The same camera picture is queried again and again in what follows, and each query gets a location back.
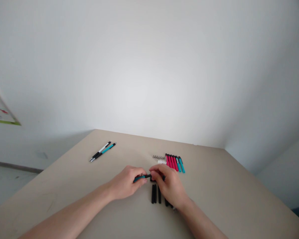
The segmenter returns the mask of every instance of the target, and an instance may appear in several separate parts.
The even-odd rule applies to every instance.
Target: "wall outlet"
[[[45,152],[40,151],[40,150],[37,150],[37,151],[36,151],[36,156],[37,156],[38,158],[48,159],[47,154],[46,154]]]

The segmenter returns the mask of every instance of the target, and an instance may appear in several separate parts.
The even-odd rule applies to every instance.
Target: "black pen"
[[[111,141],[109,141],[107,144],[105,144],[96,154],[94,154],[94,156],[90,159],[90,162],[93,162],[95,157],[100,153],[102,152],[103,149],[105,149],[107,146],[109,146],[111,143]]]
[[[110,150],[111,148],[113,148],[116,145],[116,142],[114,144],[112,144],[110,147],[108,147],[107,149],[104,149],[101,153],[99,153],[98,155],[95,156],[95,158],[92,159],[93,162],[95,159],[97,159],[98,157],[100,157],[102,154],[104,154],[106,151]]]

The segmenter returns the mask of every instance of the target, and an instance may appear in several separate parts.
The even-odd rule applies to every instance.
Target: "table surface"
[[[117,145],[89,163],[109,140]],[[157,163],[152,156],[165,153],[182,157],[188,195],[229,238],[299,238],[299,218],[225,150],[104,130],[91,132],[0,206],[0,238],[18,238],[126,165],[148,171]],[[151,185],[107,205],[78,238],[192,238],[179,213],[151,203]]]

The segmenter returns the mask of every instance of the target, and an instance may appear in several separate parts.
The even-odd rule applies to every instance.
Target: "white pen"
[[[99,154],[102,152],[103,149],[105,149],[107,146],[109,146],[111,143],[111,141],[109,141],[107,144],[105,144],[96,154],[94,154],[94,156],[89,160],[90,162],[93,161],[93,159]]]

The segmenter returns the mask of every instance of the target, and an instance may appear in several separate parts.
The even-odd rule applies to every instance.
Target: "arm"
[[[150,169],[161,193],[184,217],[196,239],[227,238],[206,214],[187,196],[175,169],[158,164]]]
[[[77,238],[96,214],[108,203],[131,196],[147,182],[147,179],[140,179],[133,183],[134,178],[140,174],[146,175],[147,173],[143,168],[126,166],[110,182],[53,214],[19,239]]]

